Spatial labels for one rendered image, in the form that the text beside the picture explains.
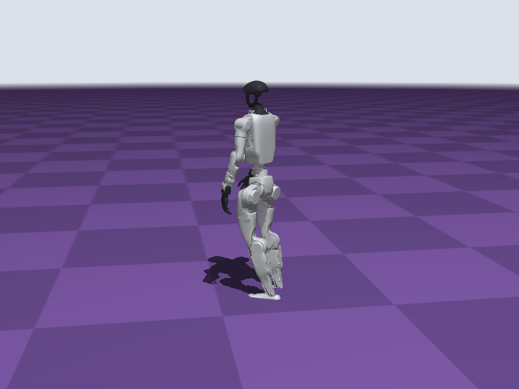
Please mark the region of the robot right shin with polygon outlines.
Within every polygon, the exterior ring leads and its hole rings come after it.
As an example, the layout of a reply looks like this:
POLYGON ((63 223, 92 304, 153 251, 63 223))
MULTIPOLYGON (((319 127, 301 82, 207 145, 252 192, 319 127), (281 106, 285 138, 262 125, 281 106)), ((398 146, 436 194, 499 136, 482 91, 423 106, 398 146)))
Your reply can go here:
POLYGON ((274 282, 275 288, 277 284, 277 288, 283 287, 282 277, 281 277, 281 268, 283 266, 282 255, 281 255, 281 245, 279 245, 275 249, 267 249, 265 253, 269 254, 270 264, 272 268, 272 281, 274 282), (276 281, 276 284, 275 284, 276 281))

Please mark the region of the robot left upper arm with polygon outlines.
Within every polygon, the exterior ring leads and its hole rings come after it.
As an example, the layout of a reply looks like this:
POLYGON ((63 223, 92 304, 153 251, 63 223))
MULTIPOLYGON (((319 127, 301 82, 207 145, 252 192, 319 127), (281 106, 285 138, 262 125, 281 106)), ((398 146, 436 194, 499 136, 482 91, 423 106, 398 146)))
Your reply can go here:
POLYGON ((239 118, 234 123, 234 148, 236 153, 235 163, 241 164, 245 160, 244 149, 246 146, 247 132, 251 128, 251 117, 239 118))

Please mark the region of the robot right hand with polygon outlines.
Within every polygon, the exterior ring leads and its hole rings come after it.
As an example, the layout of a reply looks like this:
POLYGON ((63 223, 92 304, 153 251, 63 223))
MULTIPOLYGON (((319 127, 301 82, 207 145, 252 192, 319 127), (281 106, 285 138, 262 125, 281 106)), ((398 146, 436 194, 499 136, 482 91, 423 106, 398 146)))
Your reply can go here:
MULTIPOLYGON (((245 188, 247 188, 247 187, 249 186, 249 184, 248 184, 248 182, 249 182, 249 178, 250 178, 250 177, 253 177, 253 175, 251 174, 251 171, 252 171, 252 169, 250 169, 250 172, 248 173, 249 176, 246 176, 244 179, 242 179, 242 180, 239 182, 238 186, 240 186, 240 185, 243 183, 243 184, 242 184, 242 187, 241 187, 240 190, 242 190, 244 186, 245 186, 245 188)), ((244 189, 245 189, 245 188, 244 188, 244 189)))

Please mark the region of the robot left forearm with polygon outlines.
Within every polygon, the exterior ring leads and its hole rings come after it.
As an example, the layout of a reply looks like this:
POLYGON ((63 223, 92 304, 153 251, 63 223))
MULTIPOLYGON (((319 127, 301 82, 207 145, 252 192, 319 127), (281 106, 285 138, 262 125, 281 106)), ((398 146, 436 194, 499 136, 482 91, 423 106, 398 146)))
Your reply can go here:
POLYGON ((233 189, 233 184, 234 184, 235 178, 240 169, 240 167, 235 163, 235 160, 236 160, 236 153, 231 152, 230 157, 229 157, 228 170, 225 175, 225 180, 221 185, 223 191, 225 191, 225 188, 227 186, 231 186, 231 190, 233 189))

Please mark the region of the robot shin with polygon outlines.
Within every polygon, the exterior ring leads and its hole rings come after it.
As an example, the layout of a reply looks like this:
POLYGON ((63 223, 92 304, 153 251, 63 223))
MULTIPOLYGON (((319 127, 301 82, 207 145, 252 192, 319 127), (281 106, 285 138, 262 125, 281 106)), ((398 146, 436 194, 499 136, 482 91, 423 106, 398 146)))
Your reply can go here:
POLYGON ((281 277, 281 268, 283 266, 282 255, 281 255, 281 245, 279 245, 275 249, 267 249, 265 253, 269 254, 270 264, 272 268, 272 281, 274 282, 275 288, 277 284, 277 288, 283 287, 282 277, 281 277), (275 284, 276 281, 276 284, 275 284))
POLYGON ((266 295, 269 297, 273 297, 273 294, 275 293, 272 285, 272 268, 270 264, 269 254, 264 253, 264 246, 261 242, 253 242, 251 244, 251 250, 248 248, 248 251, 255 272, 260 279, 260 282, 266 292, 266 295), (267 289, 268 293, 265 288, 267 289), (270 294, 272 294, 272 296, 270 294))

